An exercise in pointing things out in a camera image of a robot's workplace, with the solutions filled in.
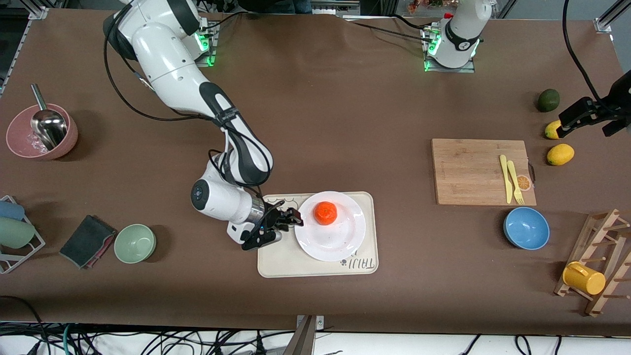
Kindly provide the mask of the orange fruit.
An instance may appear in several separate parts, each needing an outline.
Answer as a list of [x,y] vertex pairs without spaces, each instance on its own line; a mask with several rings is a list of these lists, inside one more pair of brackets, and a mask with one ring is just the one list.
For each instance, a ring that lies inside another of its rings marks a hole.
[[318,202],[313,209],[313,216],[319,225],[331,225],[338,218],[337,206],[328,201]]

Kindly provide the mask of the wooden mug rack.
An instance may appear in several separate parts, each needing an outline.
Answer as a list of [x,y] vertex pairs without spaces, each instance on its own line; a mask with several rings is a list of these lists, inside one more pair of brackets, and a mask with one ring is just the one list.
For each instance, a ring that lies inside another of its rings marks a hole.
[[631,222],[624,220],[623,212],[613,209],[589,215],[566,265],[573,261],[602,272],[606,277],[604,290],[591,296],[566,285],[561,274],[554,293],[561,297],[577,295],[586,299],[585,315],[598,317],[609,300],[631,300],[631,293],[617,292],[622,284],[631,290]]

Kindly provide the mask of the cream bear print tray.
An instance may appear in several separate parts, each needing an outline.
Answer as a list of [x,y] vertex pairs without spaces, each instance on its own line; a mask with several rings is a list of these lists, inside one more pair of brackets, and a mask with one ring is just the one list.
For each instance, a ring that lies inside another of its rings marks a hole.
[[[377,248],[376,218],[374,201],[367,192],[346,192],[356,200],[366,215],[366,236],[361,246],[350,257],[341,261],[318,261],[310,257],[298,245],[293,225],[287,232],[282,232],[282,240],[258,250],[257,268],[261,276],[278,277],[315,277],[315,276],[351,276],[375,272],[379,266]],[[284,201],[282,211],[298,208],[307,198],[315,194],[267,195],[266,202],[274,204]]]

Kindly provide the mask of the standing person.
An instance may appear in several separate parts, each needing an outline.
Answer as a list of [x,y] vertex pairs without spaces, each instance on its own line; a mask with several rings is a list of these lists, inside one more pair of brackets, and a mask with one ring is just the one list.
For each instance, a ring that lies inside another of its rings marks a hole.
[[237,0],[239,7],[262,14],[312,14],[311,0]]

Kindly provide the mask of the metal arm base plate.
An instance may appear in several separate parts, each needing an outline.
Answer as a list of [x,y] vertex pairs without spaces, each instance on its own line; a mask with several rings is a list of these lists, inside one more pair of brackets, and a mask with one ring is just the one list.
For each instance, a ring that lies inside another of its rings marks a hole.
[[208,19],[200,20],[198,31],[192,36],[196,65],[200,68],[213,67],[216,61],[218,48],[219,26],[218,22],[210,22]]
[[[435,27],[425,27],[420,30],[421,38],[427,39],[428,42],[423,44],[423,60],[424,71],[437,72],[456,72],[456,73],[473,73],[475,65],[473,56],[476,54],[476,46],[471,50],[457,51],[453,48],[449,49],[448,40],[444,40],[440,35],[440,30]],[[466,63],[462,63],[461,67],[451,68],[442,64],[447,61],[449,64],[460,63],[467,59]]]

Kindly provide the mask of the white round plate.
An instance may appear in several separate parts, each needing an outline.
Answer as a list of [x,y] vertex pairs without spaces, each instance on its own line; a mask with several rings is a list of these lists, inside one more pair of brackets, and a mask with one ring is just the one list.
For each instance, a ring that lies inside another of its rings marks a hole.
[[[335,218],[322,224],[316,218],[320,205],[334,207]],[[316,193],[307,198],[298,211],[303,225],[294,229],[298,245],[318,261],[341,261],[350,257],[366,236],[366,215],[349,195],[336,191]]]

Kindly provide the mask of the dark green avocado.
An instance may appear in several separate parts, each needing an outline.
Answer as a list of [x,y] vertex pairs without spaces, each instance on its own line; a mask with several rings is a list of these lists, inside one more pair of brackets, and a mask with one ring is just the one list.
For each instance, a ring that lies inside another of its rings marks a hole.
[[554,88],[548,88],[539,94],[536,109],[539,112],[552,112],[561,104],[561,95]]

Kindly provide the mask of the wooden cutting board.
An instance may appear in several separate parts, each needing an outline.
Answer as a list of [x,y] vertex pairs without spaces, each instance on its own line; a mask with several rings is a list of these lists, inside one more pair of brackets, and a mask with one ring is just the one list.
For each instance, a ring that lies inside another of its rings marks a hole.
[[[439,205],[509,206],[499,155],[514,162],[525,205],[536,206],[523,140],[432,139]],[[512,198],[512,204],[518,205]]]

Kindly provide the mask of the yellow plastic knife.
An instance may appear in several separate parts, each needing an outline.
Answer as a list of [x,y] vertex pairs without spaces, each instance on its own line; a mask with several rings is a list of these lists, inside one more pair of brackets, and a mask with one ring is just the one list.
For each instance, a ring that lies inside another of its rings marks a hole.
[[508,171],[507,158],[505,155],[499,155],[500,166],[503,174],[503,182],[505,185],[505,193],[506,193],[506,203],[508,205],[512,204],[513,199],[513,186],[510,180],[510,175]]

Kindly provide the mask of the yellow mug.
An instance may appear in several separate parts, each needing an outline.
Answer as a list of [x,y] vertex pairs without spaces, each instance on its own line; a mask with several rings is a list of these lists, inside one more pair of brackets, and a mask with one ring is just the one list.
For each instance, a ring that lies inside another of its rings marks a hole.
[[561,278],[566,285],[591,296],[599,294],[606,286],[606,277],[602,272],[586,267],[579,261],[566,265]]

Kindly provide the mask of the aluminium frame profile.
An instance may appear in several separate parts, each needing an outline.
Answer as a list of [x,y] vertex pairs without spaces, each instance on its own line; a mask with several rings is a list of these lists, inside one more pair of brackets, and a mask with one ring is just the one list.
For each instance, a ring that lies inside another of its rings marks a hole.
[[611,25],[629,9],[631,9],[631,0],[615,0],[603,14],[594,19],[596,32],[611,33]]

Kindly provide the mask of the pink bowl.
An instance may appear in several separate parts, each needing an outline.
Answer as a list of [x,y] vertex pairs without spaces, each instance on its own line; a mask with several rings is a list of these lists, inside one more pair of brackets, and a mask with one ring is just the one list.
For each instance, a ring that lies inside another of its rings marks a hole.
[[57,111],[65,119],[68,132],[63,141],[52,151],[47,151],[46,153],[33,147],[32,142],[28,139],[29,135],[33,135],[30,119],[40,108],[38,105],[30,106],[13,118],[6,131],[6,144],[14,155],[30,160],[56,160],[65,156],[74,148],[79,133],[74,119],[64,108],[57,104],[47,104],[47,107]]

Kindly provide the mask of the pink folded cloth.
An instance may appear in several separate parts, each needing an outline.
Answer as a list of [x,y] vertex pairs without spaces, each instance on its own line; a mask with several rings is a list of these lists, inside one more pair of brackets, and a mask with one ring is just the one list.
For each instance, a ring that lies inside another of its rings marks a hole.
[[93,265],[95,265],[95,263],[97,263],[97,261],[99,261],[102,258],[102,256],[106,253],[106,251],[110,247],[110,245],[112,245],[113,241],[115,240],[115,236],[116,236],[116,232],[108,236],[106,239],[104,239],[104,242],[101,248],[96,252],[96,254],[94,254],[94,256],[86,263],[86,265],[83,268],[93,268]]

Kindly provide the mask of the pale green cup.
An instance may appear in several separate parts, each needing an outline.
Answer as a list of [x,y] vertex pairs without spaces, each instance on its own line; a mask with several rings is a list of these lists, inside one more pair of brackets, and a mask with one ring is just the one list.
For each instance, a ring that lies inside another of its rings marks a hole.
[[33,225],[0,216],[0,245],[19,249],[25,247],[35,236]]

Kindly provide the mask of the pale green bowl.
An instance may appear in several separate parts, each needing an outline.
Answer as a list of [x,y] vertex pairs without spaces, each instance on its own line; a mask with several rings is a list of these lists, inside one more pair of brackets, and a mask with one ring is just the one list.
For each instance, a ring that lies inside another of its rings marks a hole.
[[113,249],[119,261],[135,264],[146,260],[156,248],[155,234],[143,224],[132,224],[117,234]]

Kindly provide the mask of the pale blue cup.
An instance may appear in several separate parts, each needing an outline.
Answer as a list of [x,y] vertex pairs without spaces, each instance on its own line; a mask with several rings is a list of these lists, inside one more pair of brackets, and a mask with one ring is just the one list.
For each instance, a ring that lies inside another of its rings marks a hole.
[[25,217],[25,210],[22,205],[14,204],[12,201],[0,201],[0,216],[22,221]]

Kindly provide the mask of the dark grey folded cloth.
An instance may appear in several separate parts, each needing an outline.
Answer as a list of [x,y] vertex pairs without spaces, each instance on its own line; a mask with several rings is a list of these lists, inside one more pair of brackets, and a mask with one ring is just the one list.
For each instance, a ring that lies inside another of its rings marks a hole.
[[101,219],[87,215],[81,224],[61,247],[59,254],[77,268],[83,269],[86,263],[103,245],[104,239],[117,231]]

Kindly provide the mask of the yellow plastic fork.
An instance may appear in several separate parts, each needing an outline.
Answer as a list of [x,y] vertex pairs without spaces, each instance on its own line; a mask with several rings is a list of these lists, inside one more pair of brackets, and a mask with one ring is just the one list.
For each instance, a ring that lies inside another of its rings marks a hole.
[[512,185],[514,187],[513,196],[518,205],[525,205],[521,189],[519,188],[518,175],[516,173],[514,162],[512,162],[512,160],[507,161],[507,168],[512,179]]

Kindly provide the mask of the blue bowl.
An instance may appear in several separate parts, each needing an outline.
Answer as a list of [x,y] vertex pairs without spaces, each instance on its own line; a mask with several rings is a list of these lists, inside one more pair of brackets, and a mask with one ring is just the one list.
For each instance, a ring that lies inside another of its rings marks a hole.
[[535,251],[548,243],[550,227],[539,211],[522,206],[507,214],[503,221],[503,233],[515,247]]

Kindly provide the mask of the shiny metal scoop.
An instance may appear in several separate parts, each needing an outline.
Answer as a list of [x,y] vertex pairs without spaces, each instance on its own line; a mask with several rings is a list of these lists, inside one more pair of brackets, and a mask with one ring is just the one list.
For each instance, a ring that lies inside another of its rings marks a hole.
[[40,139],[47,150],[52,151],[63,141],[67,134],[66,121],[59,112],[47,107],[40,88],[36,83],[32,83],[30,87],[39,108],[30,119],[30,126],[33,133]]

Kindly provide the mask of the colourful toy pile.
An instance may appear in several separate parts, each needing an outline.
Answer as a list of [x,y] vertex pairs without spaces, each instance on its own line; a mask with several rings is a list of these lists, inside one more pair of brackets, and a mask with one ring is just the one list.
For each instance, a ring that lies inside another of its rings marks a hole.
[[419,9],[434,9],[444,7],[445,1],[450,0],[408,0],[406,9],[409,14],[414,14]]

